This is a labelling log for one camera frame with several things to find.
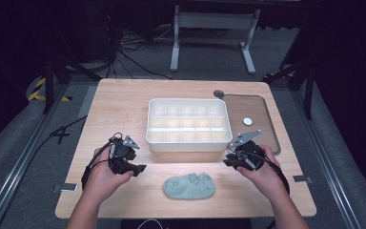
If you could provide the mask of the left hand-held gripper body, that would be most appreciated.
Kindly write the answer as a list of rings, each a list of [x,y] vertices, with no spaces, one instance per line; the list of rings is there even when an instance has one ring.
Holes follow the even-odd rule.
[[[114,136],[111,138],[110,143],[110,166],[131,166],[130,160],[135,159],[135,150],[139,149],[139,146],[135,143],[135,141],[129,135],[127,135],[125,138]]]

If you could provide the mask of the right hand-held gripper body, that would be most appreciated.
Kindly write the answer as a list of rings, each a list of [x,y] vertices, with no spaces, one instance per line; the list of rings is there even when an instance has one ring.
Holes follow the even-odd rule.
[[[235,155],[245,162],[245,168],[250,171],[260,169],[265,161],[264,151],[253,142],[261,134],[260,130],[238,134],[234,142],[228,147],[228,155]]]

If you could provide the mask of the light green sock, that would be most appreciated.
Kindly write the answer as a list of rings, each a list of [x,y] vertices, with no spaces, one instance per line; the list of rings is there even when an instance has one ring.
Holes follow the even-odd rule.
[[[171,199],[201,200],[214,195],[215,184],[206,173],[191,173],[179,177],[169,177],[162,186],[163,193]]]

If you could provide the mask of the white compartment storage box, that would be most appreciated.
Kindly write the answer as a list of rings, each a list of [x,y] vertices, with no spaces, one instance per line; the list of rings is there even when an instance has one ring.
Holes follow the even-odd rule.
[[[146,139],[154,153],[223,152],[233,139],[226,103],[220,99],[152,99]]]

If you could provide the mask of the person's right hand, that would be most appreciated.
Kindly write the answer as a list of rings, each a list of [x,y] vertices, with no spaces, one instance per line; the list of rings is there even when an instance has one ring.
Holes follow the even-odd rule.
[[[285,205],[291,199],[281,178],[270,165],[264,164],[257,171],[249,171],[243,167],[236,170],[249,179],[271,204]]]

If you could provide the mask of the person's left hand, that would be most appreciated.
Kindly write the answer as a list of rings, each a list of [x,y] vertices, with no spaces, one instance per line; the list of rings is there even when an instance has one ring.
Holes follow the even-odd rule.
[[[101,204],[133,176],[132,171],[123,175],[115,175],[109,166],[109,154],[110,148],[107,147],[94,161],[83,191],[83,199],[90,204]]]

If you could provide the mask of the brown inset table panel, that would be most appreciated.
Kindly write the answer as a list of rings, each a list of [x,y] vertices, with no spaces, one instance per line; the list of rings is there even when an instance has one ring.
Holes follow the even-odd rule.
[[[269,146],[276,155],[281,153],[275,127],[263,97],[249,94],[225,94],[221,99],[226,103],[233,133],[232,143],[238,134],[260,130],[261,134],[255,137],[253,142],[257,145]],[[243,123],[245,117],[249,117],[253,124],[245,125]]]

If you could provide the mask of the black metal stand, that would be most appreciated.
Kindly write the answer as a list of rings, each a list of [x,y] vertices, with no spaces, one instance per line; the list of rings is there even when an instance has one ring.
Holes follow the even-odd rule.
[[[47,44],[48,59],[46,62],[46,102],[44,114],[47,114],[54,104],[53,80],[57,79],[60,85],[68,85],[71,82],[71,75],[67,70],[68,66],[84,74],[94,81],[100,81],[101,76],[83,67],[76,61],[67,40],[55,23],[49,7],[48,0],[40,0],[44,13],[48,17],[48,27],[42,30],[43,38]]]
[[[315,78],[316,53],[319,50],[319,16],[310,12],[303,22],[295,40],[287,51],[277,73],[266,74],[262,81],[271,84],[290,73],[293,75],[287,83],[290,91],[298,91],[303,83],[305,93],[303,111],[309,120],[312,119],[312,97]]]

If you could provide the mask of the yellow black floor tape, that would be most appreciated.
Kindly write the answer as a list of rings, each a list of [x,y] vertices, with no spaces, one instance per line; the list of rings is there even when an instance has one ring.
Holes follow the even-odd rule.
[[[28,101],[38,100],[38,101],[45,101],[46,97],[40,94],[41,89],[43,88],[44,84],[46,83],[46,78],[42,76],[35,84],[33,90],[31,91]]]

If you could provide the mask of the grey metal table bracket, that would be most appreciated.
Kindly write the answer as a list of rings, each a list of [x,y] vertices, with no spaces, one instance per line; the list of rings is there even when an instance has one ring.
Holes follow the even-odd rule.
[[[314,183],[313,180],[310,177],[306,177],[303,175],[300,176],[293,176],[293,179],[295,182],[306,182],[307,184]]]
[[[62,193],[62,192],[75,192],[77,190],[78,185],[75,183],[63,183],[63,184],[56,184],[52,190],[55,193]]]

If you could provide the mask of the aluminium floor rail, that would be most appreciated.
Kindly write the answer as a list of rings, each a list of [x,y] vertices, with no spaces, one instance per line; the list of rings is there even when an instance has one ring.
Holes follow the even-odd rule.
[[[0,189],[0,224],[8,209],[10,208],[15,193],[20,186],[21,180],[23,179],[23,176],[27,172],[31,161],[37,152],[37,144],[40,142],[44,130],[48,126],[48,123],[56,107],[60,104],[60,101],[65,95],[68,87],[69,86],[65,84],[60,84],[57,87],[56,92],[53,94],[51,107],[39,118],[24,150],[18,157],[10,173],[7,175],[2,188]]]
[[[362,224],[358,220],[356,211],[353,209],[352,204],[345,193],[343,185],[341,184],[336,173],[335,167],[333,166],[326,150],[324,149],[323,143],[318,135],[315,125],[313,121],[305,115],[301,95],[298,92],[291,92],[291,97],[295,102],[296,109],[300,113],[302,122],[306,126],[307,132],[312,139],[316,151],[317,161],[323,175],[325,176],[332,196],[335,199],[335,203],[346,224],[347,229],[362,229]]]

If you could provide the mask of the grey metal table frame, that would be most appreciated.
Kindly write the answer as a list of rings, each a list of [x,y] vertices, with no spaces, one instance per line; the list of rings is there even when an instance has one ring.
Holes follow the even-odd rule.
[[[255,74],[255,66],[250,52],[250,46],[256,30],[260,10],[250,14],[188,12],[182,11],[176,5],[173,16],[173,49],[170,70],[176,72],[179,62],[179,31],[184,29],[221,29],[246,30],[247,38],[240,43],[242,56],[249,74]]]

